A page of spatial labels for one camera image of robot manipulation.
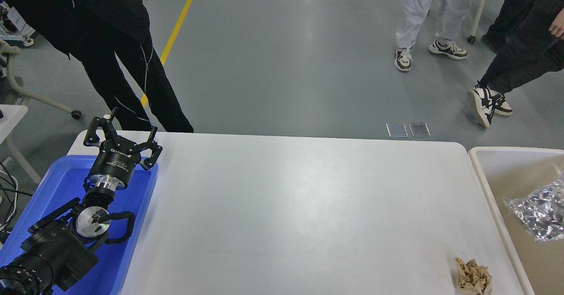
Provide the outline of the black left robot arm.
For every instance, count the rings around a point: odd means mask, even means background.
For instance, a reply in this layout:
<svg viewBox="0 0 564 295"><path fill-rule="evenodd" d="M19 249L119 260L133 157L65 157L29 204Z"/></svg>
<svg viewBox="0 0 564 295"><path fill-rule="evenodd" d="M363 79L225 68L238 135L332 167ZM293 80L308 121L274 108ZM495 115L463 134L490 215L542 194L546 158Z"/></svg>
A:
<svg viewBox="0 0 564 295"><path fill-rule="evenodd" d="M118 190L128 187L135 167L155 167L163 147L155 141L156 126L141 143L119 135L112 123L116 112L93 118L87 128L83 144L99 153L83 181L85 195L30 226L23 253L1 267L3 295L51 295L54 286L67 291L99 262L97 249L133 235L136 215L111 213L110 204Z"/></svg>

